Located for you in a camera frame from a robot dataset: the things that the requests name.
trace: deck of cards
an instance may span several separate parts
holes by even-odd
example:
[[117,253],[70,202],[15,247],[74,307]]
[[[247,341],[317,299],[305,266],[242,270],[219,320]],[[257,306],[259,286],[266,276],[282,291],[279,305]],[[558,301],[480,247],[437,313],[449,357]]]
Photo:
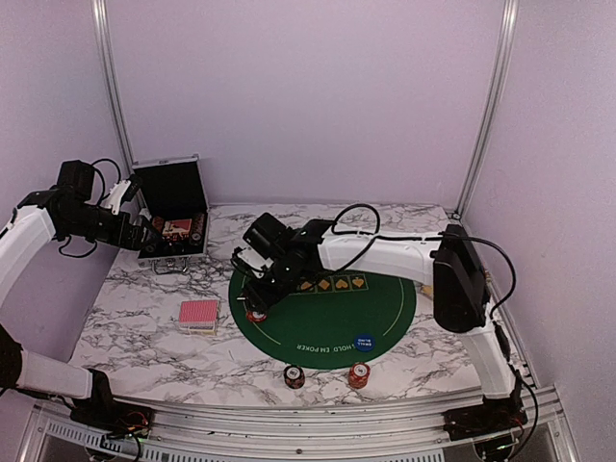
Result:
[[200,334],[216,334],[218,301],[183,301],[180,306],[180,328]]
[[163,238],[172,243],[185,241],[191,234],[192,225],[193,221],[190,218],[165,221],[162,232]]

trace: open metal case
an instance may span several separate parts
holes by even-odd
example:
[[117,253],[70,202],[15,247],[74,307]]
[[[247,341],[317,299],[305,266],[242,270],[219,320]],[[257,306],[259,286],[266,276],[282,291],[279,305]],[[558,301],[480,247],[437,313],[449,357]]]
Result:
[[140,252],[140,265],[157,274],[187,272],[191,260],[205,255],[210,223],[198,155],[135,162],[133,170],[143,181],[141,193],[152,224],[165,237]]

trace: aluminum frame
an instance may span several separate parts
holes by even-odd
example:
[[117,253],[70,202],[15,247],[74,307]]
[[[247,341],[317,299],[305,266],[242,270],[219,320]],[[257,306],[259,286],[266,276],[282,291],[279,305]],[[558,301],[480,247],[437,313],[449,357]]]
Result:
[[[539,424],[548,426],[559,461],[578,462],[556,390],[547,387],[536,393]],[[529,428],[534,407],[528,393],[523,394],[523,400]],[[438,454],[442,449],[508,433],[452,442],[443,431],[442,413],[481,402],[479,388],[432,397],[322,407],[242,408],[133,401],[146,403],[156,412],[150,437],[142,442],[143,462],[182,460],[180,456],[192,462],[383,462],[413,460],[413,456],[422,454],[428,460],[429,454]],[[100,450],[103,433],[72,422],[68,410],[60,404],[40,401],[31,414],[17,460],[39,462],[47,435]],[[127,440],[114,441],[113,448],[103,450],[132,458],[135,449],[136,445]]]
[[[107,89],[107,98],[109,99],[114,127],[116,128],[115,134],[119,143],[124,168],[130,174],[133,173],[135,158],[133,157],[133,149],[128,137],[126,121],[124,120],[120,102],[119,88],[117,86],[112,41],[107,22],[107,2],[105,0],[92,0],[92,13],[96,28],[96,42],[98,44],[99,57],[105,74],[104,80]],[[140,192],[137,194],[137,203],[140,209],[143,208],[144,201]]]
[[504,88],[509,63],[511,61],[511,49],[513,47],[513,38],[518,17],[518,0],[505,0],[504,9],[502,12],[502,24],[500,26],[499,44],[497,47],[497,55],[494,62],[494,70],[492,72],[492,80],[490,82],[490,90],[486,101],[483,119],[479,127],[479,133],[475,142],[475,149],[469,170],[467,172],[462,192],[458,198],[458,203],[455,207],[453,217],[461,219],[469,207],[476,182],[481,171],[481,166],[488,149],[490,140],[490,132],[494,117],[501,102],[502,90]]

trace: case handle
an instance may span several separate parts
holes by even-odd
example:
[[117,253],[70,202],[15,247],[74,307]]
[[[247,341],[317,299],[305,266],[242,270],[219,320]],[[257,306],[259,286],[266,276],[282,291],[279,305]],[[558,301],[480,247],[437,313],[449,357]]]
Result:
[[182,268],[177,268],[177,260],[172,258],[165,259],[167,270],[159,271],[159,260],[152,260],[152,271],[156,274],[184,274],[189,270],[189,257],[181,259],[184,263]]

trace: green poker mat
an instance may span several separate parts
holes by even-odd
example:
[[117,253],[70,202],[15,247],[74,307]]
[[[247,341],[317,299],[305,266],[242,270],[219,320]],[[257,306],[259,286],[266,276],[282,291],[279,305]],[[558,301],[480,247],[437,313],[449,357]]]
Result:
[[[229,303],[236,325],[265,354],[303,368],[331,370],[370,361],[394,347],[408,330],[417,306],[412,281],[382,274],[344,272],[273,306],[268,318],[251,322],[238,300],[246,278],[235,271]],[[375,338],[368,352],[355,348],[359,335]]]

